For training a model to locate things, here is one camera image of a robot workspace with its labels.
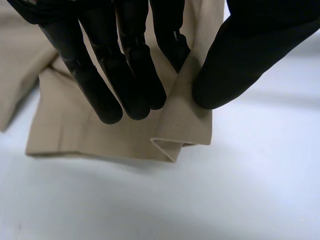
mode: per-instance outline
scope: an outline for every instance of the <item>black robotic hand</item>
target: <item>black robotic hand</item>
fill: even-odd
[[[320,28],[319,0],[227,0],[222,24],[193,82],[194,101],[216,109],[236,99],[263,73]]]
[[[148,116],[150,109],[158,110],[165,104],[166,92],[144,36],[148,0],[8,2],[25,20],[40,26],[102,122],[115,124],[120,121],[123,112],[92,63],[79,21],[129,117],[142,120]],[[184,4],[184,0],[173,3],[170,0],[151,1],[157,42],[177,72],[190,52],[186,38],[179,32]],[[124,54],[118,45],[117,21]]]

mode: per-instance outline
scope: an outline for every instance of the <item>beige fabric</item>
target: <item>beige fabric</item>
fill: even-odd
[[[224,0],[186,1],[182,33],[192,51],[179,75],[159,50],[152,14],[148,15],[146,41],[168,99],[162,110],[151,111],[142,121],[124,114],[114,125],[100,122],[38,28],[24,23],[4,0],[0,3],[2,130],[43,69],[39,74],[41,99],[26,147],[28,155],[77,154],[175,162],[184,144],[210,144],[212,112],[193,103],[191,83],[223,22]],[[96,61],[86,37],[85,42]]]

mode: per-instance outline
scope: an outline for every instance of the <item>khaki pants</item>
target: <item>khaki pants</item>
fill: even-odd
[[[212,112],[192,100],[191,85],[220,25],[224,0],[187,0],[181,32],[192,50],[179,75],[159,50],[151,11],[146,42],[168,95],[163,109],[142,121],[124,115],[114,125],[102,123],[72,80],[49,41],[0,0],[0,130],[4,131],[19,101],[40,81],[41,99],[26,154],[86,155],[173,161],[185,144],[209,145]],[[85,37],[90,55],[99,64]]]

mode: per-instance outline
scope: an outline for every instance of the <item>white table surface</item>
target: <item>white table surface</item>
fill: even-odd
[[[319,76],[316,33],[176,164],[25,156],[34,91],[0,133],[0,240],[320,239]]]

